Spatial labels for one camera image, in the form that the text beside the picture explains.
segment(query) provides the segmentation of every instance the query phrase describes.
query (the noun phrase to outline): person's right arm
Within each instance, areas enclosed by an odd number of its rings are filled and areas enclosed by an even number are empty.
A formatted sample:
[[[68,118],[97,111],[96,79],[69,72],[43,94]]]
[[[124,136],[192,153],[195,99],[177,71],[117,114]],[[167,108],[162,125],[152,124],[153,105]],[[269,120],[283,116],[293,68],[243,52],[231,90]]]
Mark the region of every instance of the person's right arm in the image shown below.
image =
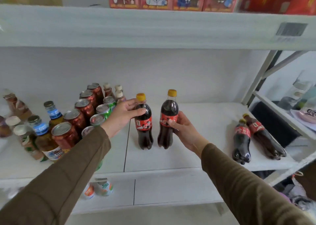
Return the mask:
[[[240,225],[313,224],[275,189],[209,143],[183,112],[177,122],[168,123],[181,142],[199,156],[203,170]]]

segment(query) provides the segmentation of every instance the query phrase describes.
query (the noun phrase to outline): dark soda liquid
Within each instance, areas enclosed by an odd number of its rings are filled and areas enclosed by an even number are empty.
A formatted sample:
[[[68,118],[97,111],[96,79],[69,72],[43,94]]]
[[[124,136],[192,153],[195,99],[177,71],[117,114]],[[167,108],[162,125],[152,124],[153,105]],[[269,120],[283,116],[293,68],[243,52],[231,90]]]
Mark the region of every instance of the dark soda liquid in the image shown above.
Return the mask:
[[[176,101],[166,100],[161,106],[161,113],[167,116],[175,116],[179,112],[179,107]],[[169,148],[173,142],[173,128],[166,127],[160,124],[160,131],[158,135],[159,147]]]
[[[139,109],[139,108],[145,108],[146,113],[141,115],[141,116],[136,117],[135,119],[146,120],[146,119],[149,119],[151,117],[151,109],[148,106],[148,104],[138,104],[135,109]],[[151,125],[150,129],[148,129],[148,130],[144,130],[144,131],[137,130],[137,132],[138,132],[138,144],[139,144],[141,149],[144,149],[144,148],[151,149],[153,142],[154,142],[154,139],[153,139],[153,136],[151,133],[152,128],[153,127]]]

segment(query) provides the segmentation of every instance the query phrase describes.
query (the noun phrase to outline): white wall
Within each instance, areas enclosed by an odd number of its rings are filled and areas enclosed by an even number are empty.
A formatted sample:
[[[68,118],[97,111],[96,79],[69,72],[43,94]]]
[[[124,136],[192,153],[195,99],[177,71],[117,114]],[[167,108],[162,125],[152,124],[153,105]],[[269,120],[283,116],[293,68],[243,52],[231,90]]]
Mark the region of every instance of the white wall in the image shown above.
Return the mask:
[[[284,51],[279,57],[277,63],[282,61],[291,55],[293,51]],[[302,70],[307,70],[309,75],[308,78],[316,83],[316,52],[310,51],[306,54],[300,56],[298,59],[294,60],[287,66],[278,70],[271,76],[269,76],[260,92],[267,96],[270,100],[280,100],[284,94],[291,88],[296,78]],[[259,100],[256,98],[253,100],[251,107],[257,103]]]
[[[45,101],[53,100],[61,111],[70,109],[92,82],[120,83],[127,98],[144,92],[149,104],[162,103],[168,89],[176,89],[182,103],[240,102],[267,53],[1,47],[0,88],[11,89],[33,113],[47,119]]]

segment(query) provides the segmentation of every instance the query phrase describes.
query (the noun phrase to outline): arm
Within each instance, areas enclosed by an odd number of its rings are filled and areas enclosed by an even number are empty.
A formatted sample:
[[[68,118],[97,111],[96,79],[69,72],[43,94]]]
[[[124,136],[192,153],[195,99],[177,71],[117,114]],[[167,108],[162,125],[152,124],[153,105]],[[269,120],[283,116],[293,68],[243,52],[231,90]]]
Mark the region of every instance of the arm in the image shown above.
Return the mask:
[[[168,124],[181,142],[202,160],[203,170],[240,225],[313,224],[275,189],[209,143],[181,111],[177,122],[169,120]]]
[[[109,138],[132,117],[145,113],[145,109],[132,110],[136,102],[132,99],[120,103],[100,127],[33,179],[2,208],[0,224],[65,224],[97,165],[110,150]]]

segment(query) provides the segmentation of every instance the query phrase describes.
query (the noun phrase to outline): brown sleeve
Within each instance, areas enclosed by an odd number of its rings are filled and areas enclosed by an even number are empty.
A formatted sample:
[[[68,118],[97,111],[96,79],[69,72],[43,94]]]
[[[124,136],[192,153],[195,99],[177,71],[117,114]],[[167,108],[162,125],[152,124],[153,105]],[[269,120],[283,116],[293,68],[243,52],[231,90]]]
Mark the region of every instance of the brown sleeve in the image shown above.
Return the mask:
[[[2,208],[0,224],[65,224],[110,148],[106,132],[95,128]]]
[[[275,189],[229,158],[215,145],[202,151],[202,168],[240,225],[312,225]]]

